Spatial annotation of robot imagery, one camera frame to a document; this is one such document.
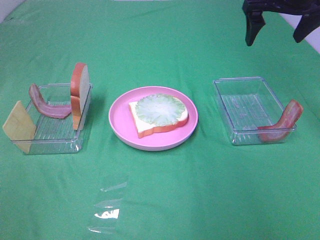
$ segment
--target toast slice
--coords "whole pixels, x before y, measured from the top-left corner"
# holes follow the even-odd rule
[[[176,128],[184,126],[189,119],[189,114],[187,107],[184,105],[184,111],[181,113],[180,117],[177,118],[177,122],[175,124],[167,124],[167,125],[156,125],[154,123],[148,123],[144,120],[141,120],[136,111],[138,101],[129,102],[129,109],[131,111],[132,118],[134,120],[135,128],[137,130],[138,138],[143,138],[149,136],[153,133],[165,133],[170,132]]]
[[[89,89],[90,76],[88,72],[88,65],[78,62],[74,67],[70,83],[71,113],[73,129],[75,130],[79,127]]]

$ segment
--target clear plastic container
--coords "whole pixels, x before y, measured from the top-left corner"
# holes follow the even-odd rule
[[[70,83],[40,85],[40,92],[44,100],[51,105],[70,104]],[[85,125],[91,101],[92,85],[86,97],[79,127],[73,129],[73,117],[70,114],[65,119],[47,117],[39,113],[30,101],[26,111],[30,115],[33,123],[36,125],[36,131],[33,139],[11,140],[13,144],[29,144],[30,151],[28,155],[35,154],[65,154],[77,153],[82,149],[84,141],[88,138],[88,128]]]
[[[262,77],[221,78],[213,81],[215,100],[233,145],[283,143],[288,136],[263,142],[262,135],[289,134],[296,129],[258,129],[278,122],[284,106]]]

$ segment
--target pink plate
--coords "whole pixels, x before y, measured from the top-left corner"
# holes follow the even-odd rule
[[[129,102],[138,101],[151,94],[169,94],[179,98],[188,110],[188,122],[169,132],[138,138]],[[109,122],[117,137],[129,146],[145,151],[162,151],[174,148],[190,137],[198,123],[198,111],[190,98],[180,91],[164,86],[144,86],[126,92],[114,101],[109,110]]]

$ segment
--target bacon strip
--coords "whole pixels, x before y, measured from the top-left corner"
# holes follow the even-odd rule
[[[304,108],[296,100],[292,99],[288,105],[285,107],[280,120],[271,126],[258,126],[258,130],[264,129],[287,129],[292,128],[296,121],[300,118],[303,113]],[[284,139],[290,132],[281,131],[281,132],[268,132],[268,133],[259,133],[259,138],[262,142],[276,142],[281,139]]]
[[[71,113],[71,105],[50,105],[42,97],[39,87],[32,84],[29,88],[30,98],[39,113],[55,119],[64,119]]]

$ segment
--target green tablecloth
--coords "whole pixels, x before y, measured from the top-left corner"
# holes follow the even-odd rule
[[[0,239],[320,239],[320,56],[271,12],[246,46],[242,2],[27,0],[11,13],[0,24],[1,124],[32,83],[69,83],[77,62],[94,87],[79,153],[23,155],[1,131]],[[286,143],[229,142],[212,81],[246,76],[304,106]],[[197,106],[182,145],[146,152],[115,136],[111,104],[142,86]],[[120,176],[115,228],[90,232],[101,188]]]

